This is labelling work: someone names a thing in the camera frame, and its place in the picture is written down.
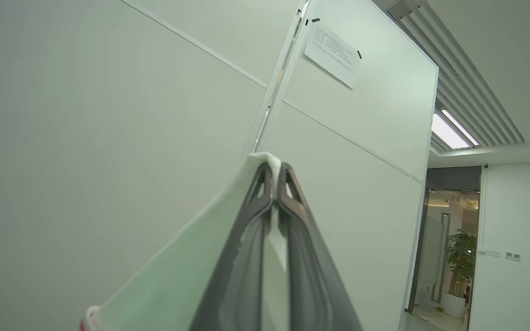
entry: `green leaves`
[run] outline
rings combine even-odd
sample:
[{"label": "green leaves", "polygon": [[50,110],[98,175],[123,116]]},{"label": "green leaves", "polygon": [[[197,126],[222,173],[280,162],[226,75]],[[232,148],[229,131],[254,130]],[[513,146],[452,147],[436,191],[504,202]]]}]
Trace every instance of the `green leaves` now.
[{"label": "green leaves", "polygon": [[476,262],[476,246],[478,239],[475,234],[464,229],[457,230],[458,234],[449,236],[453,245],[447,249],[449,253],[448,262],[453,266],[451,269],[458,280],[466,280],[473,276]]}]

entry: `panel seam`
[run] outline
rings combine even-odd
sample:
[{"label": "panel seam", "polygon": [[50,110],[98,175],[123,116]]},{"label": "panel seam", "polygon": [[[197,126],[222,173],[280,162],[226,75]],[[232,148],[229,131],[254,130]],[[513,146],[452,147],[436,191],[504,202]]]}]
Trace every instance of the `panel seam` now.
[{"label": "panel seam", "polygon": [[238,73],[242,74],[244,77],[247,77],[248,79],[256,82],[257,84],[259,84],[263,88],[267,88],[267,84],[265,84],[265,82],[263,82],[260,79],[258,79],[257,77],[255,77],[253,74],[251,74],[248,71],[242,69],[241,67],[239,67],[238,65],[236,65],[235,63],[233,63],[229,59],[225,58],[223,55],[221,55],[220,53],[216,52],[215,50],[212,50],[212,48],[206,46],[205,44],[202,44],[199,40],[195,39],[193,36],[185,33],[183,30],[175,27],[174,25],[172,25],[168,21],[162,19],[162,17],[160,17],[160,16],[156,15],[155,13],[151,12],[150,10],[148,10],[147,8],[145,8],[144,6],[139,4],[138,2],[135,2],[135,1],[132,1],[132,0],[122,0],[122,2],[124,2],[124,4],[127,4],[128,6],[136,9],[138,12],[140,12],[143,15],[145,15],[146,17],[149,17],[150,19],[152,19],[156,23],[159,23],[163,27],[171,30],[172,32],[175,32],[177,35],[181,36],[183,39],[187,40],[188,42],[191,42],[192,44],[194,44],[195,46],[197,46],[198,48],[200,48],[204,52],[212,55],[214,58],[220,60],[225,65],[228,65],[230,68],[236,70]]},{"label": "panel seam", "polygon": [[390,165],[391,167],[395,168],[397,171],[401,172],[402,174],[406,175],[407,177],[410,177],[412,178],[413,180],[415,180],[415,182],[418,182],[419,184],[423,184],[422,180],[420,180],[419,178],[417,178],[416,176],[414,176],[413,174],[410,174],[410,172],[407,172],[406,170],[404,170],[403,168],[400,168],[399,166],[397,166],[396,164],[392,163],[390,160],[387,160],[385,157],[381,157],[381,155],[379,155],[378,153],[375,153],[374,151],[372,151],[371,149],[369,149],[368,147],[365,147],[364,145],[362,144],[359,144],[357,143],[356,141],[346,137],[345,135],[343,134],[340,134],[339,132],[336,132],[335,130],[333,130],[332,128],[329,128],[328,126],[322,124],[321,122],[317,121],[316,119],[314,119],[312,116],[310,115],[307,115],[306,113],[304,113],[303,111],[301,111],[300,109],[298,109],[296,106],[292,105],[291,103],[289,103],[288,101],[283,101],[283,103],[285,103],[286,105],[292,107],[293,109],[299,111],[300,113],[302,113],[304,116],[306,116],[307,118],[313,120],[314,122],[317,122],[318,124],[324,126],[325,128],[329,129],[331,132],[334,132],[336,133],[339,137],[349,141],[350,143],[352,143],[353,145],[363,149],[364,151],[370,153],[371,155],[373,155],[374,157],[376,157],[377,159],[379,159],[380,161],[383,161],[384,163],[387,163],[388,165]]}]

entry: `white planter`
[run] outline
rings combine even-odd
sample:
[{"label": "white planter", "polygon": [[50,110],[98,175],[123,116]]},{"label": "white planter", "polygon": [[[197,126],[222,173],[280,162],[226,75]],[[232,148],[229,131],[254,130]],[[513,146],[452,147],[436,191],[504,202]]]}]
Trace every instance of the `white planter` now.
[{"label": "white planter", "polygon": [[454,318],[462,318],[463,309],[465,308],[465,299],[462,297],[456,297],[448,293],[443,292],[441,297],[441,304],[443,306],[443,312],[447,315],[451,315]]}]

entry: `ceiling vent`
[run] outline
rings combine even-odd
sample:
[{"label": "ceiling vent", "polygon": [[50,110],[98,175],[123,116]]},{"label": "ceiling vent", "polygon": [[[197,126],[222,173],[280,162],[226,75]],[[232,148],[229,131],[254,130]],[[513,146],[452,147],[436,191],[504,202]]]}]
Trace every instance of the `ceiling vent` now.
[{"label": "ceiling vent", "polygon": [[[433,9],[416,3],[402,0],[386,12],[440,67],[436,113],[471,147],[524,143],[504,107]],[[447,109],[478,145],[462,134],[442,109]],[[431,146],[439,152],[452,150],[435,134]]]}]

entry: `potted plant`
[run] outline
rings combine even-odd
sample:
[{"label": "potted plant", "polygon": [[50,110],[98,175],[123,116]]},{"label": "potted plant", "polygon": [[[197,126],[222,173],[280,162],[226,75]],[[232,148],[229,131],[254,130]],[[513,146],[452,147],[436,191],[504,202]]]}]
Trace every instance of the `potted plant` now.
[{"label": "potted plant", "polygon": [[476,235],[459,229],[459,233],[449,236],[453,245],[448,247],[448,262],[451,265],[451,282],[449,292],[443,294],[441,303],[443,311],[455,318],[462,318],[465,307],[465,291],[473,277],[476,263]]}]

